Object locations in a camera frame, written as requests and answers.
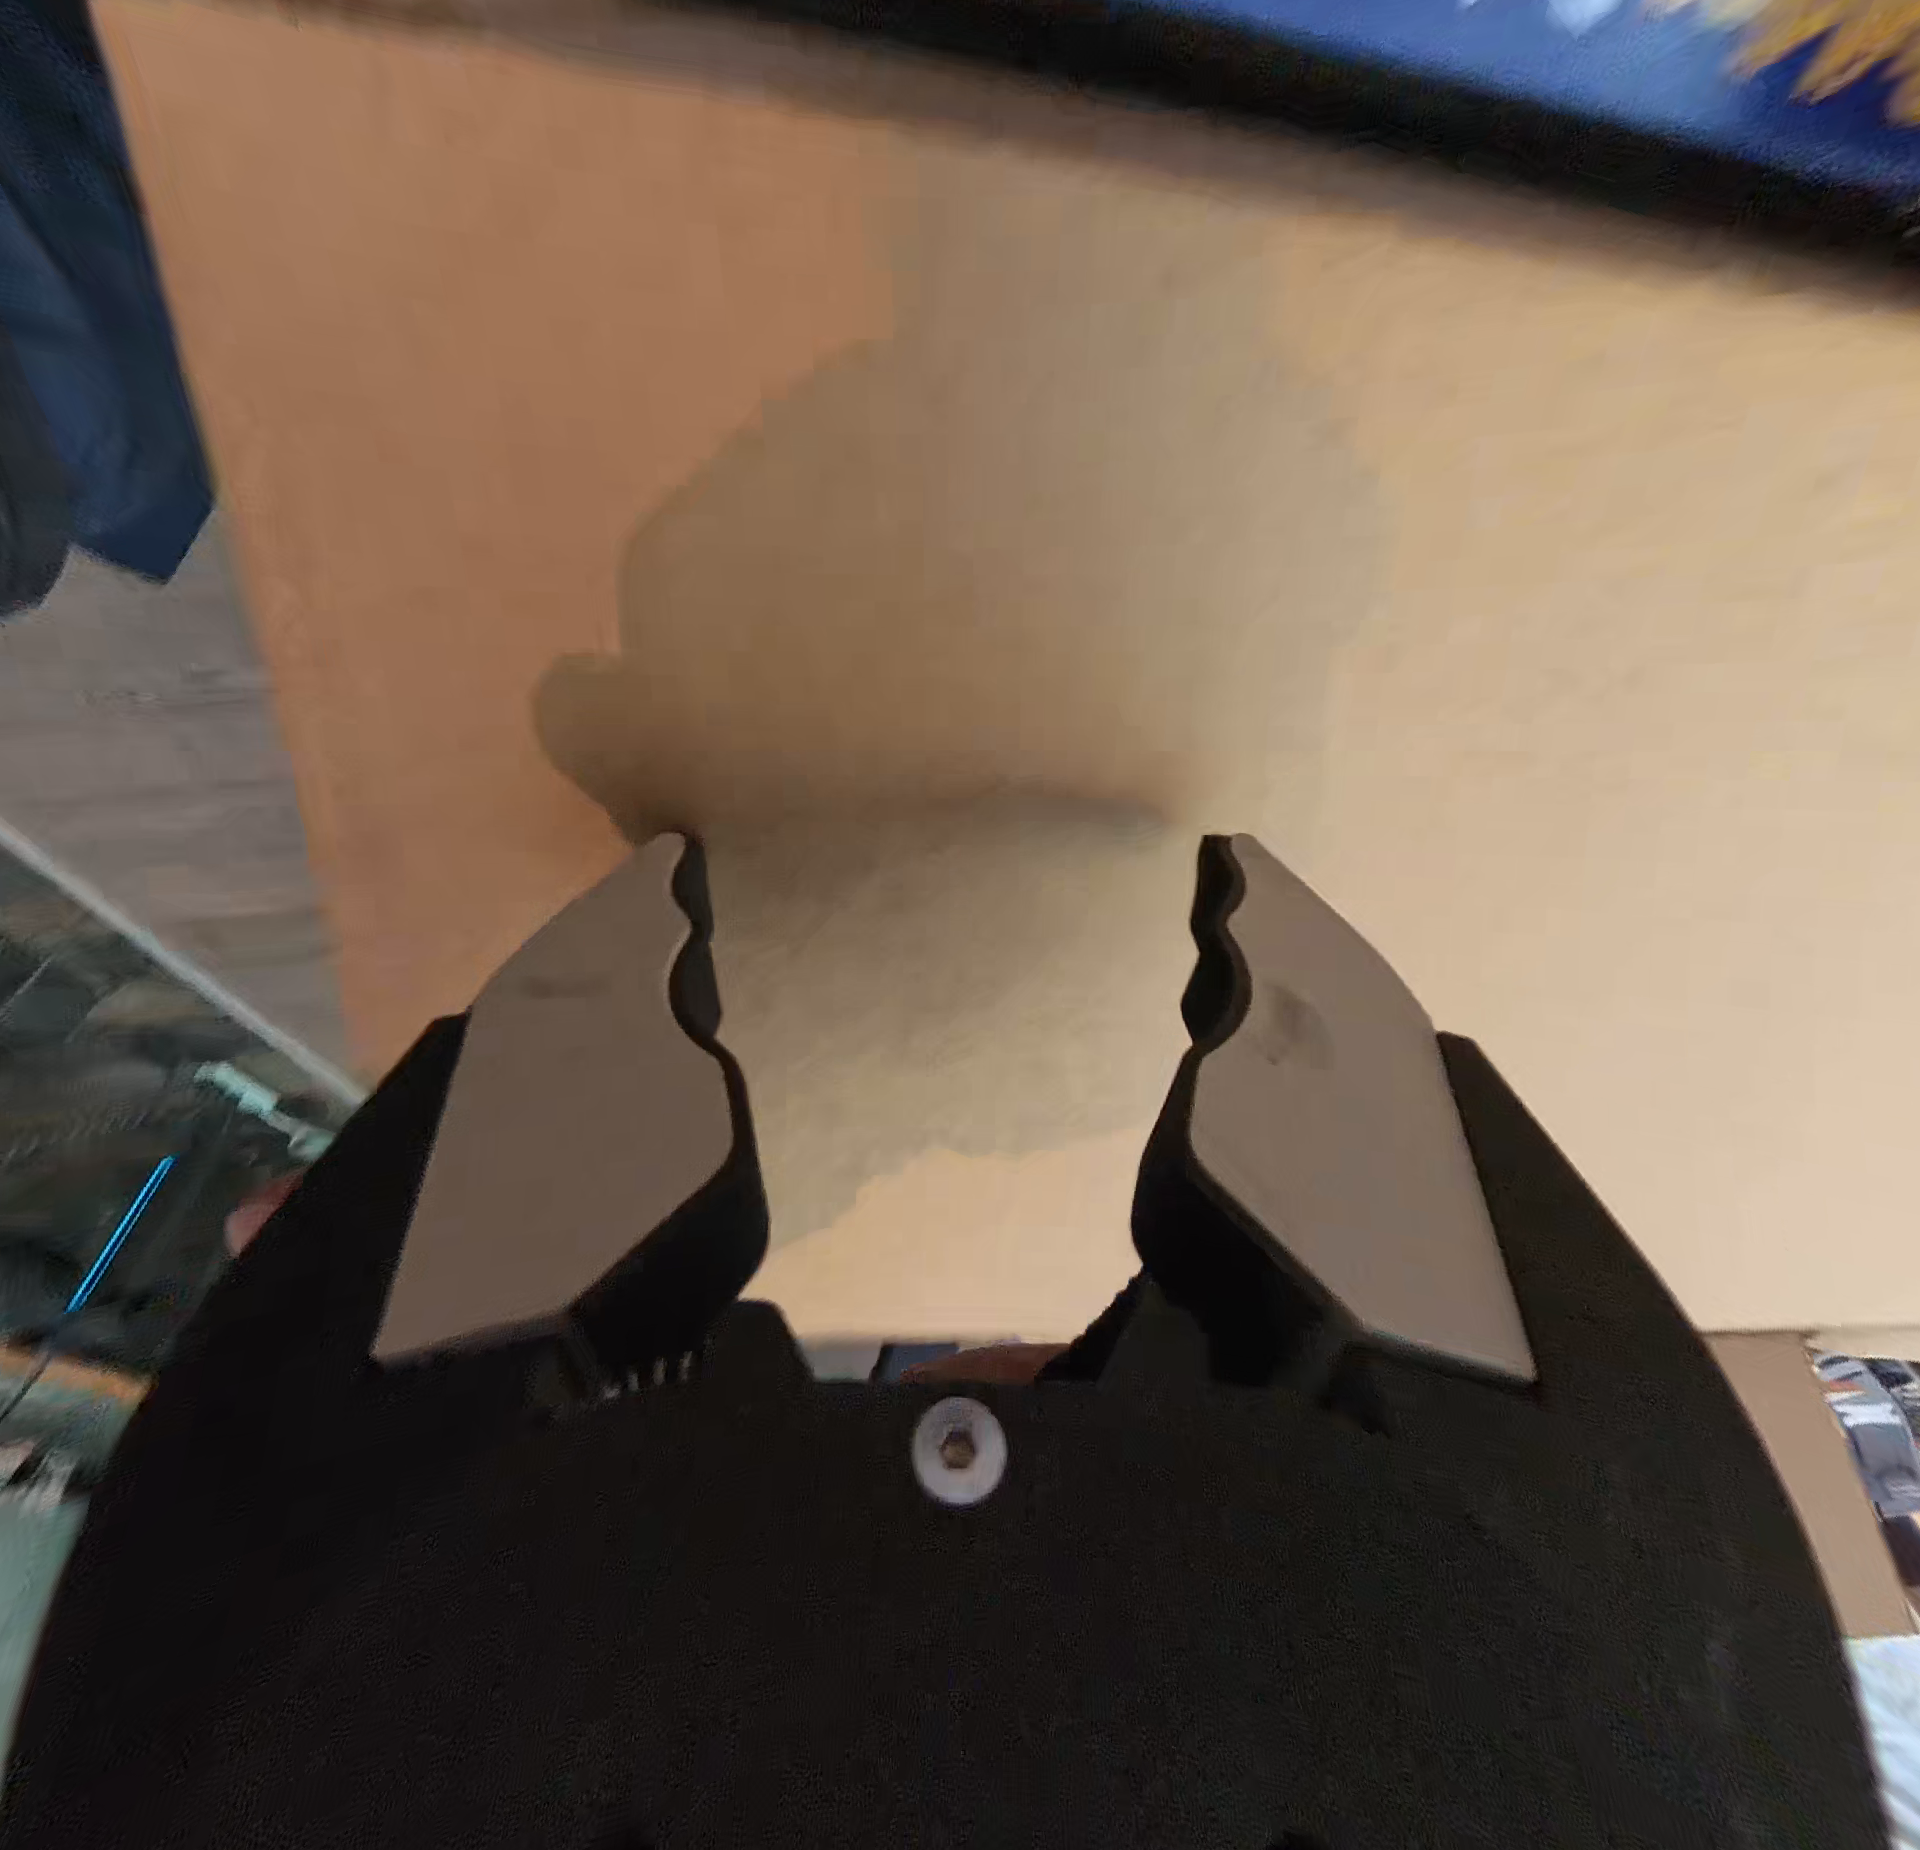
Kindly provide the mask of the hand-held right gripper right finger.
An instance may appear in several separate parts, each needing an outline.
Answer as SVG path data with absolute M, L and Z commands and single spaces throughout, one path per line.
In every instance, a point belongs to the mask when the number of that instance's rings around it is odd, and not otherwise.
M 1198 846 L 1183 1053 L 1141 1158 L 1143 1273 L 1214 1383 L 1368 1413 L 1381 1360 L 1539 1366 L 1428 1011 L 1249 835 Z

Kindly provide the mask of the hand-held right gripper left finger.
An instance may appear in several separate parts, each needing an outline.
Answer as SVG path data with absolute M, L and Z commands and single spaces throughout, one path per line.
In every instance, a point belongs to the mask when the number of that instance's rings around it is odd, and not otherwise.
M 532 1352 L 592 1396 L 701 1370 L 770 1247 L 712 930 L 706 850 L 671 831 L 484 985 L 373 1337 L 383 1370 Z

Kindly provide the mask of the large brown cardboard box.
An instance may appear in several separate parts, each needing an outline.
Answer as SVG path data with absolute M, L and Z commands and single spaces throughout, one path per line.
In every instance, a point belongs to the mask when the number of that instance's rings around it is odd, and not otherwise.
M 94 0 L 350 1061 L 711 848 L 808 1341 L 1120 1277 L 1205 831 L 1476 1037 L 1789 1474 L 1917 1328 L 1917 272 L 637 11 Z

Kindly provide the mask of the dark blue cloth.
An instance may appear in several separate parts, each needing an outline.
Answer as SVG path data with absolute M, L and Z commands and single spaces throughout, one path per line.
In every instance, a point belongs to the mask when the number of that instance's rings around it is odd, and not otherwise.
M 3 0 L 3 614 L 81 551 L 166 585 L 214 511 L 89 0 Z

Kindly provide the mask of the blue robot kit box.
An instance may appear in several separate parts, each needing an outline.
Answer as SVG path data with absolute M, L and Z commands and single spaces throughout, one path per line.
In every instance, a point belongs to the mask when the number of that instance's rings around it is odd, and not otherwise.
M 1919 0 L 1115 0 L 1737 158 L 1903 225 Z

